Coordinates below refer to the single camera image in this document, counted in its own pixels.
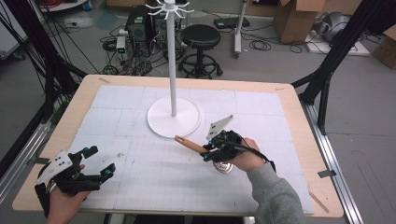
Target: hand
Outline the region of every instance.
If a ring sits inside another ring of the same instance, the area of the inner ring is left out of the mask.
[[[242,140],[242,146],[251,147],[258,151],[260,151],[259,146],[257,146],[256,142],[250,138],[244,138]],[[251,152],[242,152],[232,160],[226,161],[228,163],[234,164],[239,169],[249,172],[256,168],[259,168],[265,164],[264,160]]]
[[[49,195],[49,216],[47,218],[47,224],[69,223],[76,215],[82,202],[90,193],[90,191],[83,191],[76,194],[76,196],[70,196],[62,193],[58,187],[55,187]]]

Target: gray floor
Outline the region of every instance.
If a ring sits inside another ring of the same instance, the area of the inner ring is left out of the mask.
[[[126,22],[121,14],[118,17],[98,8],[89,12],[95,25],[88,29],[72,32],[77,45],[83,50],[99,71],[106,65],[106,52],[99,39]],[[213,15],[193,17],[193,23],[213,24]],[[250,27],[260,28],[271,22],[263,18],[249,18]],[[274,37],[274,28],[258,31],[244,31],[265,37]],[[82,54],[63,34],[68,54],[75,66],[88,73],[95,70]],[[325,58],[322,54],[308,53],[302,46],[302,53],[293,53],[289,46],[271,44],[271,50],[261,51],[249,47],[243,41],[239,59],[233,55],[233,33],[222,33],[218,46],[207,53],[214,57],[224,71],[214,79],[244,80],[258,82],[291,83],[315,71]],[[370,51],[376,47],[369,41],[363,45]],[[153,70],[153,77],[167,77],[167,65]],[[184,77],[177,72],[177,77]],[[336,70],[330,89],[326,129],[334,153],[343,170],[346,182],[361,212],[364,223],[396,223],[396,72],[372,56],[347,56]],[[43,91],[28,60],[6,60],[0,62],[0,156],[17,139],[27,122],[43,103]],[[12,201],[31,165],[26,167],[18,182],[0,205],[2,223],[44,223],[41,213],[23,213],[12,209]],[[78,214],[73,223],[102,223],[103,214]],[[308,223],[347,223],[345,217],[309,218]]]

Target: wooden handle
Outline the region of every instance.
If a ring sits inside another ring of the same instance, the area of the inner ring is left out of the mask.
[[[179,142],[181,145],[183,145],[191,150],[194,150],[198,153],[206,153],[207,152],[207,150],[204,147],[201,147],[198,144],[193,143],[192,141],[190,141],[186,138],[176,135],[174,139],[175,139],[175,141]]]

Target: black stool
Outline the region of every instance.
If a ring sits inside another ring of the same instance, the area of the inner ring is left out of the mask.
[[[204,50],[213,49],[220,42],[219,31],[208,25],[191,25],[181,32],[181,40],[187,46],[197,49],[197,53],[185,57],[178,65],[178,71],[183,70],[187,74],[186,77],[209,77],[210,79],[212,79],[210,75],[215,70],[218,76],[223,74],[215,59],[204,54]],[[196,62],[188,62],[191,57],[196,57]],[[210,63],[204,63],[204,58],[207,58]]]

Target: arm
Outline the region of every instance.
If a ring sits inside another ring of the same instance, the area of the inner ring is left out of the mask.
[[[259,150],[253,140],[245,138],[245,141],[249,147]],[[288,181],[276,175],[271,165],[249,152],[243,152],[229,162],[247,172],[253,187],[253,198],[259,203],[255,216],[256,224],[305,223],[297,193]]]
[[[82,202],[88,197],[90,191],[83,191],[75,196],[62,193],[58,187],[49,195],[49,216],[47,224],[67,224],[76,216]]]

